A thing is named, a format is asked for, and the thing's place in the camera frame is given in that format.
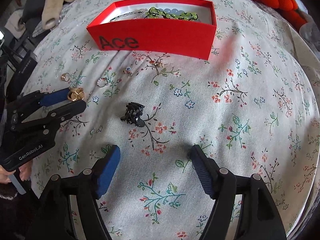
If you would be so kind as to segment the person's left hand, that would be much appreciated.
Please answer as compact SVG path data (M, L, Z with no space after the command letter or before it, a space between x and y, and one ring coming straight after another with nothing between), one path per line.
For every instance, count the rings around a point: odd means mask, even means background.
M26 164L22 165L19 168L20 171L20 179L22 181L28 180L31 176L31 168L32 168L33 161L29 161ZM8 172L2 166L0 166L0 183L7 184L10 183L11 180L9 178L10 175L14 174L15 171Z

